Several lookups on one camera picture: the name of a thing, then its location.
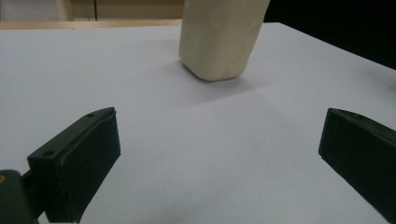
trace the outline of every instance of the wall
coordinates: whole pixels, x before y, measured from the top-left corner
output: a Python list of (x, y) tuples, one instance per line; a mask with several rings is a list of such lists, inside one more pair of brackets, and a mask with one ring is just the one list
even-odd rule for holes
[(1, 0), (1, 21), (58, 21), (55, 0)]
[[(94, 18), (92, 0), (72, 0), (75, 18)], [(100, 19), (181, 19), (184, 0), (97, 0)]]

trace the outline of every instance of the screw hole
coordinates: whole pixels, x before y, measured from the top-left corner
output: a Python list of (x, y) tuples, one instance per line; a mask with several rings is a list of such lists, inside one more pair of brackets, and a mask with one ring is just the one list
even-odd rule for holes
[(52, 156), (53, 154), (55, 154), (55, 152), (54, 151), (46, 151), (46, 152), (44, 152), (43, 153), (43, 157), (50, 157), (50, 156)]

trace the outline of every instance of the dark background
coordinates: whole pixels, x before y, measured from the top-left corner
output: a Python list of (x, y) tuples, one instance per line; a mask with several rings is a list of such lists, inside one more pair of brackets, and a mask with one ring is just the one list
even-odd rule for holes
[(396, 0), (271, 0), (264, 21), (396, 69)]

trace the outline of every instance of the white table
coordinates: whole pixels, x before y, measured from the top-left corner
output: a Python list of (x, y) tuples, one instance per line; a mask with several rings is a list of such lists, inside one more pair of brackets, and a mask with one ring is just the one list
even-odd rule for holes
[(0, 169), (115, 106), (121, 157), (81, 223), (387, 223), (318, 144), (329, 107), (396, 129), (395, 70), (265, 23), (245, 74), (207, 83), (179, 32), (0, 31)]

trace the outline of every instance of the white surface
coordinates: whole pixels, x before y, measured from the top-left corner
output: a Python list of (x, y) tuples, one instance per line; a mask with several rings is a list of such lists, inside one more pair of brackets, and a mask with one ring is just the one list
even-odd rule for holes
[(329, 107), (396, 129), (394, 70), (268, 23), (244, 75), (206, 83), (179, 33), (0, 31), (0, 169), (114, 105), (121, 157), (81, 223), (387, 223), (318, 144)]
[(240, 76), (269, 4), (270, 0), (186, 0), (180, 60), (204, 80)]

